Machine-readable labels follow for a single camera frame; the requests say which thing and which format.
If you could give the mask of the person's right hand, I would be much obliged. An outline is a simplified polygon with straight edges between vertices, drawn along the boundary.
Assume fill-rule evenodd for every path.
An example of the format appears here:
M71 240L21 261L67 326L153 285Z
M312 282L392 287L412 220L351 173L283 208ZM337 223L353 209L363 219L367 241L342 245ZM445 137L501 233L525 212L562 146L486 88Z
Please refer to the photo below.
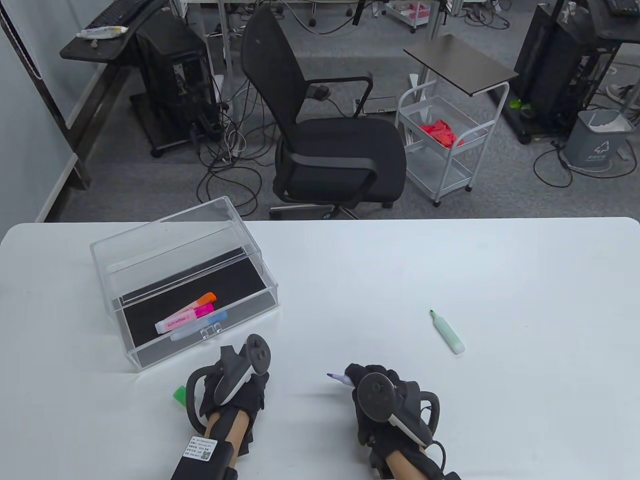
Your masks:
M434 441L441 407L431 391L418 382L403 381L381 365L351 363L344 371L354 384L352 400L358 423L358 441L380 460L395 451L416 451Z

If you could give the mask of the person's left hand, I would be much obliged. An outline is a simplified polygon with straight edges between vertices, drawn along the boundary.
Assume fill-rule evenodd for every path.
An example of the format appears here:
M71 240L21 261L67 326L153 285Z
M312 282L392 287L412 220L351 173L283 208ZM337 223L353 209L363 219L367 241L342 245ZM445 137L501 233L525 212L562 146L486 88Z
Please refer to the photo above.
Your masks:
M220 359L204 379L199 416L210 418L214 413L237 410L247 414L251 430L258 413L265 408L268 380L269 373L256 373L252 362L235 352L233 346L222 346Z

